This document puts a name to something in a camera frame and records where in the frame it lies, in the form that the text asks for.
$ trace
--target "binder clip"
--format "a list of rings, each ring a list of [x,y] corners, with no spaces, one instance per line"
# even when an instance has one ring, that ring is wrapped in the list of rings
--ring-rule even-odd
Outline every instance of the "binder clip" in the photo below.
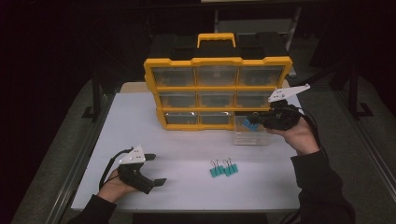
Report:
[[[250,123],[248,119],[244,119],[242,125],[247,127],[249,130],[256,132],[257,128],[259,127],[259,123]]]
[[[210,169],[210,174],[212,174],[212,177],[225,174],[224,167],[219,165],[219,160],[211,161],[210,163],[213,165],[213,168]]]
[[[231,158],[228,158],[223,162],[227,166],[226,168],[224,168],[225,175],[230,176],[238,172],[238,167],[236,167],[236,164],[231,163]]]

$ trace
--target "person's right hand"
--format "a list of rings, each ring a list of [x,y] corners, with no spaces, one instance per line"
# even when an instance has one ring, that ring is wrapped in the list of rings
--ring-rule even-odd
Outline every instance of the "person's right hand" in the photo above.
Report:
[[[287,131],[266,129],[268,133],[279,134],[297,151],[298,155],[307,155],[319,151],[318,143],[308,123],[300,118],[297,125]]]

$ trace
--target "plastic drawer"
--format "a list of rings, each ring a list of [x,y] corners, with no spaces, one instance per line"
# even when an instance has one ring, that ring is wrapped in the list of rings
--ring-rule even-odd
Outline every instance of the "plastic drawer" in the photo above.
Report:
[[[239,71],[240,86],[271,86],[276,85],[284,66],[241,67]]]
[[[199,66],[196,67],[197,85],[233,86],[236,72],[235,66]]]
[[[200,112],[202,124],[231,124],[232,112]]]
[[[236,107],[269,107],[268,98],[271,91],[238,91]]]
[[[152,73],[157,86],[194,86],[192,67],[154,67]]]
[[[197,112],[166,112],[164,113],[168,124],[196,124]]]
[[[246,117],[247,116],[234,117],[233,143],[235,145],[269,145],[271,143],[272,135],[266,132],[262,125],[259,125],[256,132],[253,132],[242,125]]]
[[[234,91],[198,91],[199,106],[232,107]]]
[[[195,91],[162,91],[163,107],[195,107]]]

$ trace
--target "white table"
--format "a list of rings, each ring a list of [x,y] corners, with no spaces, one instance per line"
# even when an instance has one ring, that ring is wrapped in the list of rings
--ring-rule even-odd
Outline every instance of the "white table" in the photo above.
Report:
[[[297,97],[289,99],[300,106]],[[149,195],[129,194],[118,209],[133,212],[275,212],[299,207],[294,170],[290,157],[295,151],[274,135],[269,146],[234,146],[232,132],[166,131],[155,115],[151,93],[118,93],[110,108],[91,160],[81,180],[73,209],[83,209],[97,193],[99,180],[119,151],[142,145],[155,153],[141,172],[147,178],[167,178]],[[239,172],[213,178],[209,170],[214,159],[231,158]],[[117,168],[117,161],[112,170]]]

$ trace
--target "cable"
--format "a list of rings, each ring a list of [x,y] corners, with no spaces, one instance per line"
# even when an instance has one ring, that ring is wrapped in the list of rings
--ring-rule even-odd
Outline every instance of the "cable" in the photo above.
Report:
[[[100,182],[99,182],[99,189],[101,189],[102,186],[108,181],[108,180],[107,180],[107,181],[105,182],[105,179],[106,179],[106,177],[107,177],[108,171],[110,171],[110,168],[111,168],[111,166],[113,165],[113,163],[114,163],[114,161],[116,160],[116,158],[117,158],[120,154],[122,154],[122,153],[129,153],[129,152],[131,152],[133,149],[134,149],[133,147],[132,147],[131,149],[125,149],[125,150],[123,150],[123,151],[117,153],[113,158],[110,159],[110,161],[108,162],[108,165],[107,165],[105,171],[103,172],[102,178],[100,179]]]
[[[318,144],[318,147],[319,147],[320,151],[323,153],[326,161],[329,162],[329,156],[327,154],[326,148],[321,144],[320,139],[319,139],[318,125],[317,125],[317,122],[315,121],[314,116],[312,116],[312,114],[309,111],[305,110],[305,109],[302,109],[300,107],[298,109],[302,110],[305,114],[307,114],[307,115],[303,115],[302,114],[302,118],[311,127],[312,133],[313,133],[313,135],[315,137],[315,140],[317,141],[317,144]]]

